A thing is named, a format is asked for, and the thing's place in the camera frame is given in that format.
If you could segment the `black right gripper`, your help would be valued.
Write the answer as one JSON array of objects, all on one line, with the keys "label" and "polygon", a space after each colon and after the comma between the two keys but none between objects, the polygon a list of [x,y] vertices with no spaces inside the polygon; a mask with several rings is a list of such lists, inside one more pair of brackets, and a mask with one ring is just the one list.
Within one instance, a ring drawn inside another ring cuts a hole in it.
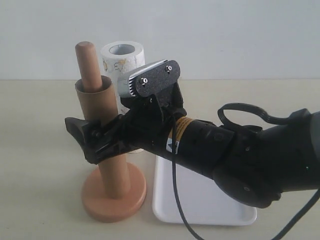
[{"label": "black right gripper", "polygon": [[130,109],[109,123],[74,117],[64,119],[66,131],[77,141],[88,163],[142,148],[159,155],[167,152],[167,139],[178,139],[177,120],[186,116],[178,83],[147,97],[126,99]]}]

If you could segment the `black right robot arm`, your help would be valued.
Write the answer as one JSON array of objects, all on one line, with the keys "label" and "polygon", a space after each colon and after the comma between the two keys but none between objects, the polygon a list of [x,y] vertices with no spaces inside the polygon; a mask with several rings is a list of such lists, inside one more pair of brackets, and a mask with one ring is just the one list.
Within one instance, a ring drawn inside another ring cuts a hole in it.
[{"label": "black right robot arm", "polygon": [[187,117],[177,83],[125,99],[129,111],[107,124],[65,119],[91,164],[141,148],[215,182],[234,200],[267,208],[284,192],[320,187],[320,114],[307,109],[273,117],[227,103],[221,125]]}]

